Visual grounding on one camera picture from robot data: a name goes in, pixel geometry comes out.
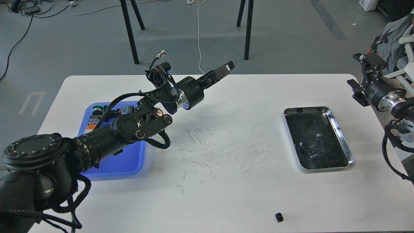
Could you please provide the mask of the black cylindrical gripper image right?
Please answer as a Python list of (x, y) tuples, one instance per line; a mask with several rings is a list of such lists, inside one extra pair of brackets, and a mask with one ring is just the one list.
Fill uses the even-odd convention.
[(372, 83), (361, 85), (354, 79), (346, 83), (351, 86), (353, 99), (361, 106), (374, 106), (379, 112), (392, 110), (397, 104), (406, 102), (406, 91), (399, 88), (392, 80), (382, 75), (382, 70), (387, 67), (387, 62), (377, 53), (356, 53), (353, 58), (361, 64), (361, 72), (364, 81)]

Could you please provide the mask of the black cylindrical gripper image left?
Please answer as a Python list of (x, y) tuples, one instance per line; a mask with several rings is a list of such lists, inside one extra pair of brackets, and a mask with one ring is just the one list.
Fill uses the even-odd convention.
[(198, 79), (193, 77), (185, 77), (177, 83), (178, 88), (184, 94), (183, 108), (190, 110), (198, 105), (204, 99), (204, 89), (216, 84), (224, 77), (230, 74), (230, 71), (235, 68), (233, 61), (220, 66), (215, 70), (207, 72)]

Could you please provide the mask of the black robot arm image left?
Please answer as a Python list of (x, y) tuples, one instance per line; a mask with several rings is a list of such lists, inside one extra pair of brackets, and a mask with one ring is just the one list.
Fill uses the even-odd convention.
[(75, 210), (88, 195), (91, 181), (82, 173), (99, 168), (100, 162), (117, 155), (130, 144), (145, 141), (166, 149), (170, 139), (165, 128), (178, 108), (190, 110), (204, 99), (204, 90), (235, 68), (232, 61), (198, 79), (176, 82), (170, 64), (151, 63), (146, 77), (155, 89), (115, 98), (99, 116), (95, 128), (75, 138), (60, 134), (33, 135), (4, 149), (8, 174), (1, 178), (1, 232), (27, 233), (44, 221), (66, 232), (81, 229)]

